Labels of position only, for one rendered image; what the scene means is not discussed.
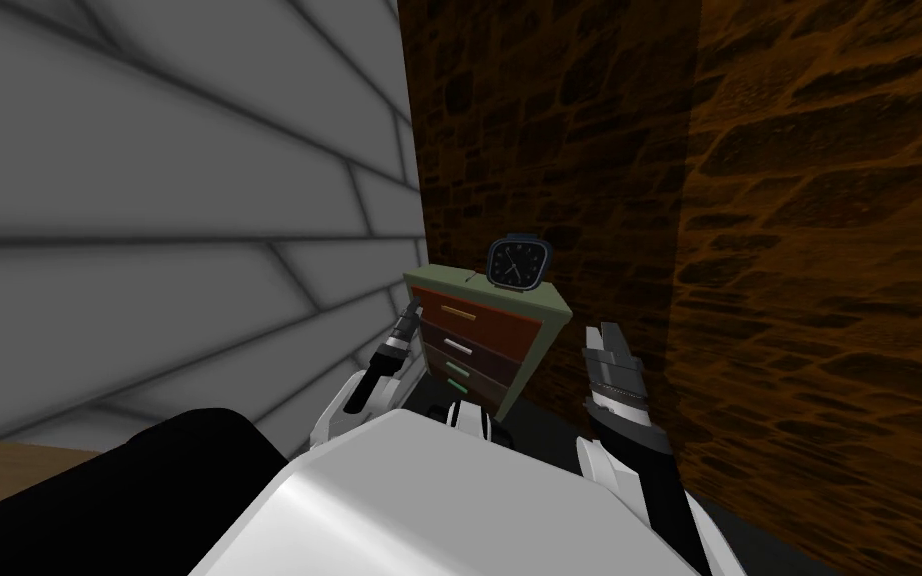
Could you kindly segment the red-brown drawer front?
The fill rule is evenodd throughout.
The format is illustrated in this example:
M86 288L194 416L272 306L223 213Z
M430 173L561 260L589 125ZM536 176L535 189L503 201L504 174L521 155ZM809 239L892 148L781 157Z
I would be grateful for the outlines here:
M523 362L542 326L537 319L509 313L500 308L481 305L426 288L412 287L413 296L420 298L423 318L439 328L492 349L516 362ZM446 317L439 305L451 305L473 313L475 322Z

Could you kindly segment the green chest of drawers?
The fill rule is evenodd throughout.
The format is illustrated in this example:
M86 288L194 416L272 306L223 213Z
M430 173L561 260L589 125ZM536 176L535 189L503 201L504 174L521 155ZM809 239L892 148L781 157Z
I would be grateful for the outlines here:
M411 297L418 297L411 293L411 288L417 286L481 305L500 308L500 310L542 322L539 334L499 408L491 408L479 398L460 392L464 399L485 408L498 421L506 417L542 360L547 356L561 329L572 319L570 307L549 282L542 283L532 291L518 292L490 284L484 274L435 264L420 266L420 268L409 271L404 274L403 280ZM426 347L429 345L424 343L421 323L420 336L425 355ZM427 357L426 363L430 374L447 383L446 380L432 372Z

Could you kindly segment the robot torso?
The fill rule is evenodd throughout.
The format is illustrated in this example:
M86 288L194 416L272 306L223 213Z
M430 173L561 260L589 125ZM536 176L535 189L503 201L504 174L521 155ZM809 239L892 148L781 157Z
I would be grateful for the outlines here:
M583 451L587 476L393 410L286 464L188 576L718 576L687 505Z

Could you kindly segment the black square clock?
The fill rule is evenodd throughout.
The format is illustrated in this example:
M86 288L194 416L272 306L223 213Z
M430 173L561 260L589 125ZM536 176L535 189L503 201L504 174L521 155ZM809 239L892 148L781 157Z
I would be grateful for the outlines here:
M544 281L553 254L553 246L536 234L510 233L488 249L487 281L518 292L535 290Z

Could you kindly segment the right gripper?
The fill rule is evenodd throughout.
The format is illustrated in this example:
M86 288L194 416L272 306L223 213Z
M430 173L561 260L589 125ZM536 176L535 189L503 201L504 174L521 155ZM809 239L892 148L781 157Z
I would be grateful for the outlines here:
M642 361L631 356L624 334L617 323L602 322L600 329L585 328L583 357L590 389L606 395L644 396Z

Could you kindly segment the dark brown drawer front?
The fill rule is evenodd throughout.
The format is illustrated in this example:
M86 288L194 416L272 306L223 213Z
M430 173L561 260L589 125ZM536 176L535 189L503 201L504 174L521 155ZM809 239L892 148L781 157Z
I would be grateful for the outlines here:
M489 326L467 320L441 324L423 320L425 344L448 357L448 361L467 371L477 371L504 387L509 387L526 360L536 337L535 326Z

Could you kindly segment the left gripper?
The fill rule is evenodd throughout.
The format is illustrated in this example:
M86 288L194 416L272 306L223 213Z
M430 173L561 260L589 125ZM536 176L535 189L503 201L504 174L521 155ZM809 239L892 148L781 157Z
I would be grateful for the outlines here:
M421 321L420 300L412 299L404 308L392 329L392 337L409 344L418 330Z

